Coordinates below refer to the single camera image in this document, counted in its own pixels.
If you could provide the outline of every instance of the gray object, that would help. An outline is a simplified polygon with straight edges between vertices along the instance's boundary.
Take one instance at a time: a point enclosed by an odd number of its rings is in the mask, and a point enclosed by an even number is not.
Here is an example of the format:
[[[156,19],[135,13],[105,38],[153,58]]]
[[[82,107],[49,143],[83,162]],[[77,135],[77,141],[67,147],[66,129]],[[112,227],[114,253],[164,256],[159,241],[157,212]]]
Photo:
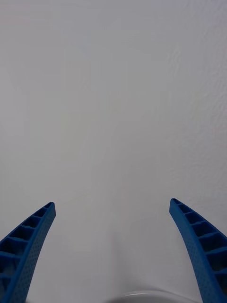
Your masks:
[[[108,303],[196,303],[176,294],[151,290],[124,294]]]

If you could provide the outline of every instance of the white wall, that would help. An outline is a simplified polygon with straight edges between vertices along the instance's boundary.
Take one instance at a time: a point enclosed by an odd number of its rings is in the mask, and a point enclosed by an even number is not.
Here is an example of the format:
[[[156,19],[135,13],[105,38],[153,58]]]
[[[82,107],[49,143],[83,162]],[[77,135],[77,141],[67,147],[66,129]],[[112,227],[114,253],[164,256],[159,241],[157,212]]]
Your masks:
[[[57,211],[30,302],[201,302],[168,207],[227,233],[226,16],[220,0],[0,2],[0,236]]]

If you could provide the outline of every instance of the white surface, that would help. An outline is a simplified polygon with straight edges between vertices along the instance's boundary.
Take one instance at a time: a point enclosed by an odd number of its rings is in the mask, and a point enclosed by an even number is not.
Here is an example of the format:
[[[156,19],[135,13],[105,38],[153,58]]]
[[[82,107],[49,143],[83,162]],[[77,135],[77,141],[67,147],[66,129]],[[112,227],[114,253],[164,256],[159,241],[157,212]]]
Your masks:
[[[227,233],[226,28],[220,0],[0,2],[0,236],[57,210],[32,303],[201,302],[168,208]]]
[[[164,291],[140,291],[126,293],[118,298],[110,300],[109,303],[194,303],[184,297]]]

